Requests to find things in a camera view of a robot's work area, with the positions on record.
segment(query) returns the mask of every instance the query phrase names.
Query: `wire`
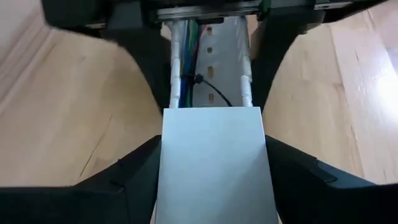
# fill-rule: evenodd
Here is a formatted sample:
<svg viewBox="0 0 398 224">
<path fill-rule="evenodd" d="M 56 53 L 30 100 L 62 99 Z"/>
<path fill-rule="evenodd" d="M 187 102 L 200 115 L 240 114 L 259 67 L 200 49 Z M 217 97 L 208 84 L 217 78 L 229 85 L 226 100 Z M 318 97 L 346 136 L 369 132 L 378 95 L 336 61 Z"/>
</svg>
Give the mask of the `wire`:
<svg viewBox="0 0 398 224">
<path fill-rule="evenodd" d="M 214 89 L 214 91 L 216 91 L 220 95 L 220 97 L 222 97 L 222 99 L 225 101 L 225 103 L 228 106 L 232 106 L 231 102 L 227 99 L 227 97 L 225 97 L 224 94 L 221 91 L 219 91 L 215 86 L 213 86 L 210 82 L 205 80 L 203 75 L 201 75 L 201 74 L 195 75 L 195 83 L 201 84 L 202 82 L 206 83 L 208 86 L 210 86 L 212 89 Z"/>
</svg>

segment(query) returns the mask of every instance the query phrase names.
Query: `wooden floor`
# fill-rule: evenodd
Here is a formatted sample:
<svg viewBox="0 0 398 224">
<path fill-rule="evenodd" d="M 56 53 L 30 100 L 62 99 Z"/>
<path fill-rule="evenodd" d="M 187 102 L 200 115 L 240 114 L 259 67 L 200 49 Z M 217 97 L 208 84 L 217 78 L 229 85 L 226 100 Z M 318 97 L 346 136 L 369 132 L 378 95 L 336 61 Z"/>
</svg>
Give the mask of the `wooden floor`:
<svg viewBox="0 0 398 224">
<path fill-rule="evenodd" d="M 0 22 L 0 185 L 75 184 L 160 134 L 123 49 L 50 30 L 38 1 L 5 5 L 0 17 L 15 19 Z M 263 120 L 268 135 L 331 165 L 398 182 L 398 1 L 297 38 Z"/>
</svg>

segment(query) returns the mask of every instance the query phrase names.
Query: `black frame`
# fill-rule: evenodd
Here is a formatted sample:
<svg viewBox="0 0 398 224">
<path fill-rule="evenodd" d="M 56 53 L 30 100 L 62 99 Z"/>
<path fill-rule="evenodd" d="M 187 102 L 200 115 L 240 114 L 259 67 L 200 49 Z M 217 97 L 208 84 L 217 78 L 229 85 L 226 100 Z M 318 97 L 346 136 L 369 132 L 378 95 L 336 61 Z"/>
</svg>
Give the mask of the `black frame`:
<svg viewBox="0 0 398 224">
<path fill-rule="evenodd" d="M 148 224 L 157 196 L 161 136 L 72 187 L 0 189 L 1 223 Z M 374 185 L 266 136 L 283 223 L 396 222 L 398 185 Z"/>
</svg>

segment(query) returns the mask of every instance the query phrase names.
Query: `white metal plate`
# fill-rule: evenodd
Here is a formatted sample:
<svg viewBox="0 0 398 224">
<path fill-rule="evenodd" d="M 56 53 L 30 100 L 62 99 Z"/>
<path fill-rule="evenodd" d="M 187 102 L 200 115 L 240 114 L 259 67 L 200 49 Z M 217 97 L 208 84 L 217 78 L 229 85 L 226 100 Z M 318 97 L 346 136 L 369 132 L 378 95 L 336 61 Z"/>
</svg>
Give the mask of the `white metal plate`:
<svg viewBox="0 0 398 224">
<path fill-rule="evenodd" d="M 278 222 L 259 108 L 164 111 L 156 224 Z"/>
<path fill-rule="evenodd" d="M 249 44 L 245 17 L 225 17 L 224 23 L 208 25 L 211 35 L 205 31 L 200 38 L 196 73 L 202 74 L 229 99 L 233 106 L 242 106 L 241 76 L 243 75 L 243 48 Z M 213 78 L 208 76 L 213 67 Z M 227 106 L 225 101 L 208 85 L 193 87 L 194 107 Z"/>
</svg>

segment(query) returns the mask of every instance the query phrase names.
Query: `white cable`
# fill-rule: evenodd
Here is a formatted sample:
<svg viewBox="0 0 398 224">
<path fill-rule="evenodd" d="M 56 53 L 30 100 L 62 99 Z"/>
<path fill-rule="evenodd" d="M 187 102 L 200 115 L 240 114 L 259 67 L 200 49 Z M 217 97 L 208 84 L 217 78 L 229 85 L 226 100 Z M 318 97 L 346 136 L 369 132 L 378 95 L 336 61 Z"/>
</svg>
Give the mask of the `white cable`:
<svg viewBox="0 0 398 224">
<path fill-rule="evenodd" d="M 169 108 L 178 108 L 181 93 L 181 52 L 180 52 L 180 28 L 181 22 L 172 23 L 172 53 L 171 53 L 171 92 Z"/>
<path fill-rule="evenodd" d="M 241 93 L 242 93 L 242 102 L 243 106 L 253 106 L 252 96 L 251 96 L 251 82 L 252 82 L 252 73 L 251 73 L 251 63 L 250 63 L 250 54 L 249 54 L 249 34 L 248 34 L 248 22 L 245 17 L 240 17 L 239 21 L 243 23 L 243 26 L 239 26 L 240 37 L 242 40 L 242 57 L 241 63 L 243 64 L 243 74 L 241 76 Z"/>
</svg>

